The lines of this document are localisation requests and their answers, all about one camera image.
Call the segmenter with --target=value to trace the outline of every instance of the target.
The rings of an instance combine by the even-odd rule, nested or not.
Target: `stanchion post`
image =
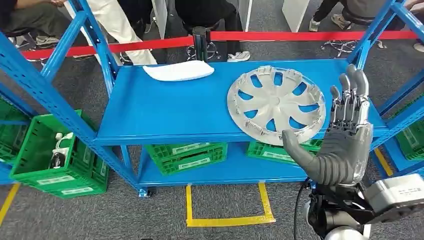
[[[196,51],[196,60],[208,61],[208,41],[206,28],[196,26],[193,28],[194,49]]]

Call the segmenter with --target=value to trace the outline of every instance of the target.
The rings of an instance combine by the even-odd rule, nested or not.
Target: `yellow tape marking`
[[[267,188],[265,183],[261,182],[259,185],[260,198],[262,200],[263,212],[265,215],[261,216],[247,216],[235,218],[197,218],[193,219],[192,208],[192,187],[188,185],[185,187],[186,200],[187,200],[187,227],[233,227],[253,224],[269,224],[275,223],[276,220],[271,211],[270,200],[268,199]]]
[[[385,170],[385,173],[387,174],[387,176],[392,176],[393,171],[390,168],[389,164],[387,163],[387,161],[386,161],[385,157],[383,156],[382,152],[380,151],[380,149],[376,148],[374,150],[374,153],[377,156],[378,160],[380,161],[380,164],[383,167],[383,169]]]
[[[3,220],[5,219],[6,213],[8,212],[9,207],[11,206],[12,201],[15,198],[15,195],[18,192],[20,185],[21,185],[20,183],[13,184],[12,188],[9,191],[9,194],[6,197],[6,200],[3,203],[3,206],[1,207],[1,210],[0,210],[0,226],[2,225]]]

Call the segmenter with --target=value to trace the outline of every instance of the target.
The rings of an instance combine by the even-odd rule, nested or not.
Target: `green crate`
[[[185,156],[168,157],[154,160],[163,175],[170,175],[181,171],[202,167],[212,163],[219,163],[227,158],[228,144],[215,143],[199,148],[196,153]]]
[[[92,175],[88,178],[82,178],[80,180],[81,185],[69,185],[65,186],[64,188],[53,189],[44,192],[63,199],[103,194],[106,192],[108,187],[109,170],[109,166],[98,156],[95,156],[93,161],[93,169],[91,172]]]
[[[76,112],[90,122],[81,110]],[[71,154],[66,156],[64,166],[49,168],[52,150],[56,146],[56,133],[66,135],[69,132],[51,114],[34,117],[17,156],[16,164],[11,170],[10,178],[59,197],[63,195],[59,194],[61,191],[101,185],[102,183],[92,179],[95,154],[75,136],[61,144],[61,147],[65,147],[64,142],[67,142],[65,144],[72,150]]]
[[[0,98],[0,120],[29,121],[29,117]],[[21,149],[28,126],[0,124],[0,162],[13,164]]]
[[[170,158],[180,158],[196,154],[202,149],[219,145],[219,143],[199,142],[186,144],[148,144],[143,145],[153,161],[162,161]]]
[[[407,107],[415,103],[424,93],[416,99],[405,104],[393,117],[399,115]],[[396,135],[400,150],[407,160],[420,161],[424,159],[424,120],[420,119]]]
[[[302,143],[301,145],[304,149],[315,155],[320,150],[322,143],[323,141],[320,139],[312,139]],[[292,159],[292,157],[290,157],[284,147],[266,144],[259,141],[252,141],[249,144],[246,155],[252,158],[297,165],[297,163]]]

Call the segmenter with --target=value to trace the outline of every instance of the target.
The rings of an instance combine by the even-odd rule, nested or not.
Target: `black cable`
[[[303,191],[303,189],[305,189],[307,187],[308,182],[309,182],[309,177],[307,177],[302,182],[302,185],[300,186],[299,192],[297,193],[296,205],[294,206],[294,223],[293,223],[293,238],[294,238],[294,240],[297,240],[297,222],[298,222],[299,200],[301,199],[302,191]]]

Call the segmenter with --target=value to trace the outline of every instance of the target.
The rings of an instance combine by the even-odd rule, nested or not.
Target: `red barrier tape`
[[[329,40],[360,40],[364,35],[363,31],[347,32],[243,32],[243,31],[213,31],[210,38],[213,41],[329,41]],[[417,36],[411,31],[385,31],[381,34],[380,40],[416,39]],[[142,49],[166,49],[185,47],[193,44],[191,36],[175,37],[167,39],[147,40],[143,42],[133,42],[124,44],[110,44],[112,53],[134,51]],[[27,59],[45,59],[50,57],[53,48],[36,51],[22,51],[22,55]],[[67,57],[78,55],[92,55],[96,51],[92,46],[71,47],[66,54]]]

